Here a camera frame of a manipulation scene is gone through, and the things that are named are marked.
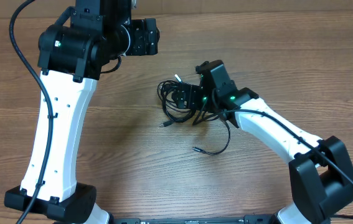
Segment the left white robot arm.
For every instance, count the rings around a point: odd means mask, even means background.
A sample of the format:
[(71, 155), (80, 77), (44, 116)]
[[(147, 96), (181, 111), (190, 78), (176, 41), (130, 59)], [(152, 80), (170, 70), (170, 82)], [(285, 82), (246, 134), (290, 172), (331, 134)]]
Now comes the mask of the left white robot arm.
[(96, 188), (76, 180), (83, 122), (103, 66), (124, 56), (156, 55), (153, 18), (131, 17), (130, 0), (78, 0), (39, 37), (39, 120), (29, 166), (4, 204), (57, 223), (113, 223), (96, 203)]

